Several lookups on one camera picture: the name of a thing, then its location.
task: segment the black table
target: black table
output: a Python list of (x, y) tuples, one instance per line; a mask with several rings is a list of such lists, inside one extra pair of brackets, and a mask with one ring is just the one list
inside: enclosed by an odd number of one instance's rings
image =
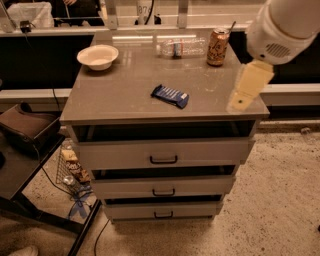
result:
[(0, 152), (5, 157), (5, 163), (0, 169), (0, 209), (78, 234), (68, 254), (76, 255), (99, 210), (100, 201), (95, 201), (87, 219), (82, 224), (38, 209), (22, 193), (64, 139), (65, 137), (61, 134), (52, 137), (44, 146), (44, 150), (40, 152), (39, 161), (36, 155), (27, 155), (11, 147), (0, 133)]

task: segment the blue snack bar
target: blue snack bar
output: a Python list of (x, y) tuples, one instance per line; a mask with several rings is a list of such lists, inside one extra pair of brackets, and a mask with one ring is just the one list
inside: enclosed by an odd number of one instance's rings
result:
[(163, 86), (162, 84), (154, 88), (151, 97), (158, 98), (181, 109), (187, 105), (189, 100), (188, 94)]

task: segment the floor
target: floor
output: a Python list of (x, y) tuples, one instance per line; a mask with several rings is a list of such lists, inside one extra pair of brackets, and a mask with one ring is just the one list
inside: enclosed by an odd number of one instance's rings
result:
[[(301, 134), (309, 127), (311, 133)], [(100, 209), (79, 256), (320, 255), (320, 122), (263, 122), (256, 144), (214, 219), (109, 222)], [(56, 153), (45, 170), (56, 178)], [(70, 196), (43, 171), (25, 189), (39, 208), (68, 216)], [(95, 200), (91, 195), (86, 201)], [(77, 211), (72, 219), (83, 221)], [(34, 244), (40, 256), (67, 255), (75, 235), (0, 212), (0, 255)]]

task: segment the trash bin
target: trash bin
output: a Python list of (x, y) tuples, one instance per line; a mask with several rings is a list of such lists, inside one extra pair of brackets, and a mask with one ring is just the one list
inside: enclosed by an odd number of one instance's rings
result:
[(51, 15), (52, 6), (48, 2), (17, 3), (8, 8), (10, 18), (20, 25), (20, 21), (28, 20), (36, 28), (54, 27)]

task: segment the top drawer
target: top drawer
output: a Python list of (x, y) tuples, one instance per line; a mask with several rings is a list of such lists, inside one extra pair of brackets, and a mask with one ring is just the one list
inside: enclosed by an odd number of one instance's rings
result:
[(79, 143), (87, 170), (239, 165), (254, 142), (248, 138)]

